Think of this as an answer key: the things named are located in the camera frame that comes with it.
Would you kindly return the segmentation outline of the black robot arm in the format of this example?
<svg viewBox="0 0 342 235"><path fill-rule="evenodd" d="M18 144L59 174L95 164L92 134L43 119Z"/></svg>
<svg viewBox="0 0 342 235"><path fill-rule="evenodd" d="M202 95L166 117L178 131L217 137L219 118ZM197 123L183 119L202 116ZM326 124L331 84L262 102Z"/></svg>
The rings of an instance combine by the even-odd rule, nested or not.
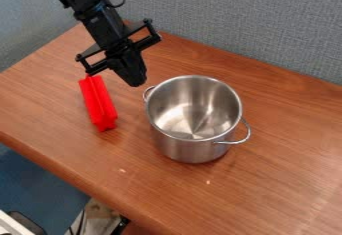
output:
<svg viewBox="0 0 342 235"><path fill-rule="evenodd" d="M74 10L95 40L95 44L75 57L90 76L111 69L131 87L139 87L147 80L147 68L142 51L155 45L162 37L151 19L126 24L110 0L59 0Z"/></svg>

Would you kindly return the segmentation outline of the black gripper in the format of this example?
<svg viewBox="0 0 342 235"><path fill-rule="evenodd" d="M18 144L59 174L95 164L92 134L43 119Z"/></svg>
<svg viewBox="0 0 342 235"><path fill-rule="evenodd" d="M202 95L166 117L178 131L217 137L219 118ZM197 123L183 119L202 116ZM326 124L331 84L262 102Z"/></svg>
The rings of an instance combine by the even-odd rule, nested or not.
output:
<svg viewBox="0 0 342 235"><path fill-rule="evenodd" d="M76 55L86 73L94 76L111 69L131 87L143 85L147 69L142 51L162 40L152 20L124 24L116 9L106 2L75 5L74 11L95 40L95 44Z"/></svg>

